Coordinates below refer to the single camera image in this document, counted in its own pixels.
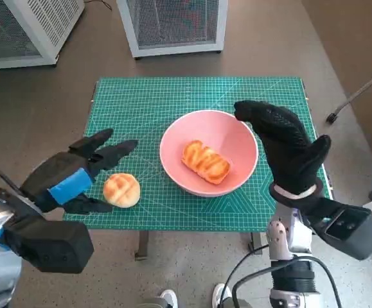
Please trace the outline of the black knitted gloved right hand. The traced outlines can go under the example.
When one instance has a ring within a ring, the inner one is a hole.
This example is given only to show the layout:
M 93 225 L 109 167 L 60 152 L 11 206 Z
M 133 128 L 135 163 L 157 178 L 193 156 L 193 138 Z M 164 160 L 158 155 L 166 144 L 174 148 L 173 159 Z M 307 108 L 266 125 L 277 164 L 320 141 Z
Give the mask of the black knitted gloved right hand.
M 317 171 L 332 143 L 328 135 L 311 141 L 298 116 L 285 107 L 244 100 L 234 108 L 237 120 L 250 123 L 260 138 L 278 187 L 300 195 L 317 185 Z

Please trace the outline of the black left hand blue tape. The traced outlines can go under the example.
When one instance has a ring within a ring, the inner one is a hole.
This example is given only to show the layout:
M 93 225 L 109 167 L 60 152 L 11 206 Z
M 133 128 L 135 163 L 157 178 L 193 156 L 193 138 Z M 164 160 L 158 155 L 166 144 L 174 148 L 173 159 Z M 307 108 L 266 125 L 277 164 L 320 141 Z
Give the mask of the black left hand blue tape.
M 85 192 L 100 171 L 115 168 L 139 143 L 136 139 L 129 139 L 103 146 L 113 132 L 112 128 L 107 128 L 83 137 L 72 143 L 67 151 L 48 158 L 25 179 L 20 191 L 44 213 L 56 208 L 81 215 L 112 212 L 110 203 L 88 197 Z

